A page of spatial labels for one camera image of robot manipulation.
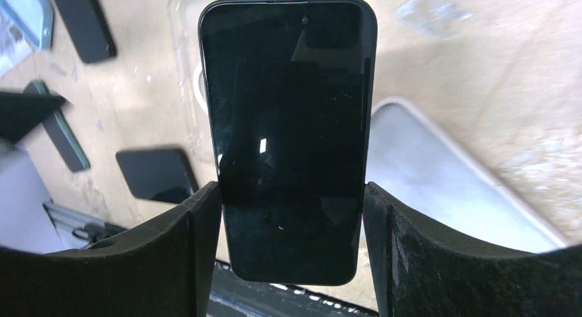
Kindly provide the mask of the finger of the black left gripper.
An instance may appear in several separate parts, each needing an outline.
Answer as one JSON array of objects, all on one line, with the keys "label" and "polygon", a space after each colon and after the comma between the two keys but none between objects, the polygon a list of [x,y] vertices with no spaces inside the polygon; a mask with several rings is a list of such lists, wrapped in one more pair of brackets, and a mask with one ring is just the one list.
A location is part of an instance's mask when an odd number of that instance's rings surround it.
[{"label": "finger of the black left gripper", "polygon": [[1,138],[18,143],[68,102],[59,95],[1,92]]}]

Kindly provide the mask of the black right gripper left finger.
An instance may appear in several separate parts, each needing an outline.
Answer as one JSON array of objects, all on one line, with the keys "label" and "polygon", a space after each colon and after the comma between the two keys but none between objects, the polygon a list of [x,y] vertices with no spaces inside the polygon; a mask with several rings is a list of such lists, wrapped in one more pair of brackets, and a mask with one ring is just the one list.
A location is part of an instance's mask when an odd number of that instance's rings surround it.
[{"label": "black right gripper left finger", "polygon": [[1,249],[2,316],[205,316],[222,201],[207,183],[85,250]]}]

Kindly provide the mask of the black smartphone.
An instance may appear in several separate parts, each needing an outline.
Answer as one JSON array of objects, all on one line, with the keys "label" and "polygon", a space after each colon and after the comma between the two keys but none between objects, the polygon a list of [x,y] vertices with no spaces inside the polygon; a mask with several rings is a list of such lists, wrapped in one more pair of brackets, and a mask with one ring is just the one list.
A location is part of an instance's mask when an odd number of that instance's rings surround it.
[{"label": "black smartphone", "polygon": [[377,19],[363,0],[219,0],[198,27],[231,266],[247,281],[354,277]]},{"label": "black smartphone", "polygon": [[117,56],[117,47],[99,0],[54,0],[75,50],[85,64]]}]

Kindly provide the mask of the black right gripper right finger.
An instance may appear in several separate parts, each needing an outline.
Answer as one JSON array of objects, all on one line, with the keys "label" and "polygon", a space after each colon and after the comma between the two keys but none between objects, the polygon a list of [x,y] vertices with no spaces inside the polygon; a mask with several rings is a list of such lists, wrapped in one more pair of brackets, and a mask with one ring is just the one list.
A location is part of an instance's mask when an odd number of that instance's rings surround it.
[{"label": "black right gripper right finger", "polygon": [[364,188],[381,316],[580,316],[581,247],[534,254],[476,239]]}]

